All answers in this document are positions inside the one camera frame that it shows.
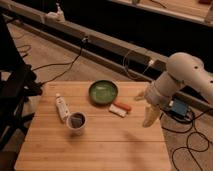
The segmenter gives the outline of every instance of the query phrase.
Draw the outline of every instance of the wooden table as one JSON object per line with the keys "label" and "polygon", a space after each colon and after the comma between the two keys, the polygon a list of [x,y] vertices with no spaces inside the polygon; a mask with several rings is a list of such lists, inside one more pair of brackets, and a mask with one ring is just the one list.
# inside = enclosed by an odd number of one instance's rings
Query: wooden table
{"label": "wooden table", "polygon": [[[44,88],[35,117],[19,153],[16,171],[167,171],[171,169],[160,122],[143,128],[145,101],[133,97],[147,83],[115,82],[117,100],[132,106],[125,117],[93,106],[88,99],[92,82],[52,82]],[[85,133],[71,137],[60,122],[55,94],[66,99],[70,112],[87,116]]]}
{"label": "wooden table", "polygon": [[[132,3],[132,0],[117,0],[117,1],[124,3]],[[140,4],[162,8],[162,6],[158,4],[161,3],[166,7],[166,10],[168,11],[179,12],[182,14],[192,15],[201,18],[206,17],[208,10],[210,8],[210,5],[201,4],[198,2],[199,0],[154,0],[154,1],[156,1],[157,3],[152,2],[150,0],[140,0]]]}

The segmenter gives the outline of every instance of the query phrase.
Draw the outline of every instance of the orange object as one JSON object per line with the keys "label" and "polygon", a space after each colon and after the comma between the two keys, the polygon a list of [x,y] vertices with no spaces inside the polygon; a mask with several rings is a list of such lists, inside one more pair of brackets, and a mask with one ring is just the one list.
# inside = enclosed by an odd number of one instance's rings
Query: orange object
{"label": "orange object", "polygon": [[130,110],[132,110],[131,106],[129,106],[128,104],[125,103],[120,103],[120,102],[113,102],[113,104],[121,109],[126,110],[127,112],[129,112]]}

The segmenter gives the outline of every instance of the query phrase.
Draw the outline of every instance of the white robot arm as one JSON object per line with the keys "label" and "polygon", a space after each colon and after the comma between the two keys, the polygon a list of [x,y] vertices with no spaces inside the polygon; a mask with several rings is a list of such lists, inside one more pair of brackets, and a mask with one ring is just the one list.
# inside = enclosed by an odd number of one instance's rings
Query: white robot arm
{"label": "white robot arm", "polygon": [[213,76],[204,69],[203,62],[187,53],[171,55],[166,63],[166,71],[153,81],[145,91],[145,99],[159,109],[166,109],[173,95],[189,86],[213,104]]}

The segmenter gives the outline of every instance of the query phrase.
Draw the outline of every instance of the black chair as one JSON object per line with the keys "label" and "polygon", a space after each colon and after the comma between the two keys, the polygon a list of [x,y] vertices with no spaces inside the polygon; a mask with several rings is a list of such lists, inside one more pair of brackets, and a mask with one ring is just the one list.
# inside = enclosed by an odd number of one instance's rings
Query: black chair
{"label": "black chair", "polygon": [[14,171],[14,165],[18,154],[12,151],[0,152],[0,170],[2,171]]}
{"label": "black chair", "polygon": [[[2,72],[8,72],[9,77],[3,79]],[[20,56],[0,11],[0,150],[17,129],[26,135],[24,123],[34,114],[22,116],[24,103],[29,96],[42,94],[35,80],[35,73]]]}

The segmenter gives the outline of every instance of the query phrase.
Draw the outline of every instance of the power cord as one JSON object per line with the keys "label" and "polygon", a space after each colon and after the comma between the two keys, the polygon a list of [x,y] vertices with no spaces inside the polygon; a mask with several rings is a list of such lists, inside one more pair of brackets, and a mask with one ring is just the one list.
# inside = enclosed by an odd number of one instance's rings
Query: power cord
{"label": "power cord", "polygon": [[165,5],[163,5],[162,3],[158,2],[158,1],[155,1],[155,0],[149,0],[150,2],[153,2],[155,4],[158,4],[160,5],[161,7],[163,7],[164,9],[167,9],[167,7]]}
{"label": "power cord", "polygon": [[74,60],[72,60],[71,62],[47,64],[47,65],[43,65],[43,66],[40,66],[40,67],[38,67],[38,68],[32,69],[32,71],[37,71],[37,70],[39,70],[39,69],[46,68],[46,67],[50,67],[50,66],[69,65],[69,67],[68,67],[65,71],[63,71],[62,73],[60,73],[59,75],[56,75],[55,77],[53,77],[52,79],[50,79],[50,80],[48,80],[48,81],[42,82],[42,83],[41,83],[41,86],[44,85],[44,84],[46,84],[47,82],[54,81],[55,79],[61,77],[62,75],[64,75],[65,73],[67,73],[67,72],[72,68],[73,64],[74,64],[74,63],[77,61],[77,59],[81,56],[82,51],[83,51],[83,47],[84,47],[84,45],[88,42],[88,38],[86,38],[86,40],[85,40],[85,38],[83,38],[83,39],[82,39],[82,42],[83,42],[83,44],[82,44],[81,47],[80,47],[80,50],[79,50],[78,55],[77,55],[77,56],[74,58]]}
{"label": "power cord", "polygon": [[[129,65],[130,65],[130,60],[128,58],[128,56],[135,50],[138,50],[138,49],[141,49],[141,47],[139,48],[135,48],[135,49],[130,49],[123,57],[123,62],[122,62],[122,65],[123,65],[123,68],[124,68],[124,71],[126,73],[126,75],[132,79],[132,80],[137,80],[137,79],[140,79],[142,77],[138,76],[138,77],[134,77],[132,76],[130,73],[129,73]],[[155,60],[151,59],[149,62],[148,62],[148,65],[147,67],[144,69],[144,71],[142,72],[142,74],[145,74],[145,72],[155,64]]]}
{"label": "power cord", "polygon": [[[206,135],[204,135],[203,133],[201,133],[198,129],[197,129],[197,127],[196,127],[196,120],[198,119],[198,118],[200,118],[201,116],[203,116],[204,114],[206,114],[206,113],[208,113],[208,112],[210,112],[210,111],[212,111],[213,110],[213,108],[209,108],[209,109],[207,109],[206,111],[204,111],[204,112],[202,112],[202,113],[200,113],[198,116],[196,116],[195,117],[195,113],[194,113],[194,111],[193,110],[191,110],[190,109],[190,111],[189,111],[189,113],[191,114],[191,119],[190,120],[182,120],[182,121],[180,121],[180,119],[177,119],[177,118],[175,118],[175,117],[171,117],[171,115],[168,115],[168,112],[165,112],[164,111],[164,113],[167,115],[167,116],[169,116],[170,118],[172,118],[172,119],[174,119],[175,121],[177,121],[178,123],[181,123],[181,124],[190,124],[191,126],[190,126],[190,128],[188,128],[187,130],[185,130],[185,131],[176,131],[176,130],[171,130],[171,129],[169,129],[169,128],[165,128],[165,127],[162,127],[164,130],[166,130],[166,131],[169,131],[169,132],[172,132],[172,133],[177,133],[177,134],[185,134],[185,133],[188,133],[188,132],[190,132],[192,129],[194,129],[195,131],[194,132],[191,132],[188,136],[187,136],[187,138],[186,138],[186,146],[182,146],[182,147],[179,147],[179,148],[176,148],[173,152],[172,152],[172,163],[173,163],[173,165],[174,165],[174,167],[175,167],[175,169],[176,170],[180,170],[178,167],[177,167],[177,165],[176,165],[176,163],[175,163],[175,154],[179,151],[179,150],[183,150],[183,149],[186,149],[188,152],[189,152],[189,154],[190,154],[190,156],[192,157],[192,159],[194,160],[194,162],[197,164],[197,166],[199,167],[199,169],[201,170],[201,171],[203,171],[203,168],[201,167],[201,165],[199,164],[199,162],[197,161],[197,159],[196,159],[196,157],[194,156],[194,154],[192,153],[192,152],[199,152],[199,153],[201,153],[201,152],[205,152],[205,151],[207,151],[208,149],[209,149],[209,147],[210,147],[210,145],[213,145],[213,142],[212,141],[210,141],[207,137],[206,137]],[[193,137],[194,135],[199,135],[201,138],[203,138],[206,142],[207,142],[207,146],[204,148],[204,149],[195,149],[195,148],[192,148],[191,146],[190,146],[190,139],[191,139],[191,137]]]}
{"label": "power cord", "polygon": [[28,56],[28,52],[31,50],[31,45],[22,45],[22,46],[18,46],[16,47],[18,49],[18,52],[21,54],[22,58],[25,58]]}

